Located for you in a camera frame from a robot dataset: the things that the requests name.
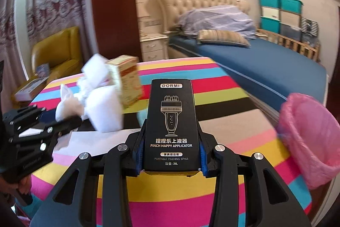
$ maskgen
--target dormi logo label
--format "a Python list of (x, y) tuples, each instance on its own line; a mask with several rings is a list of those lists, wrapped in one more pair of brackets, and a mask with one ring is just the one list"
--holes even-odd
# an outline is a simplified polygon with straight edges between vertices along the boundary
[(161, 84), (161, 88), (182, 88), (182, 84)]

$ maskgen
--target headboard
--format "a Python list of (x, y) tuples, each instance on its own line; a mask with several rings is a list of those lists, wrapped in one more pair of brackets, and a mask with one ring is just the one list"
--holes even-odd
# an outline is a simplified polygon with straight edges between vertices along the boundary
[(158, 2), (163, 14), (164, 34), (176, 32), (179, 16), (195, 8), (235, 5), (246, 14), (250, 10), (246, 1), (239, 0), (158, 0)]

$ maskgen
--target gray blanket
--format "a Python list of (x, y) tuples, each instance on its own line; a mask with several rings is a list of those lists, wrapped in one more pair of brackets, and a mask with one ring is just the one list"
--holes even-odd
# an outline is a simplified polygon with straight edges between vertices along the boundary
[(178, 24), (187, 36), (197, 36), (204, 29), (216, 29), (238, 32), (245, 39), (256, 39), (254, 22), (234, 5), (190, 10), (180, 16)]

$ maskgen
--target blue bed sheet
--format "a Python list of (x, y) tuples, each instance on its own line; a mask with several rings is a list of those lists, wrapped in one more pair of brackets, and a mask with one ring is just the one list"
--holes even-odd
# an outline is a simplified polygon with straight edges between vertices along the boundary
[(188, 56), (210, 57), (247, 92), (280, 111), (290, 93), (304, 93), (323, 102), (327, 73), (311, 59), (285, 47), (254, 39), (250, 48), (197, 44), (185, 36), (170, 46)]

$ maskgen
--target yellow leather armchair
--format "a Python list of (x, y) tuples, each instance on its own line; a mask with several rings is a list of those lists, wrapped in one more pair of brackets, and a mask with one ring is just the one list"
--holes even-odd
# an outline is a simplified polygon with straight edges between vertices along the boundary
[(50, 76), (47, 84), (53, 80), (71, 76), (81, 72), (83, 58), (79, 44), (79, 29), (77, 26), (64, 29), (46, 39), (36, 43), (32, 49), (33, 77), (22, 84), (12, 95), (15, 106), (14, 94), (37, 78), (36, 68), (42, 64), (49, 64)]

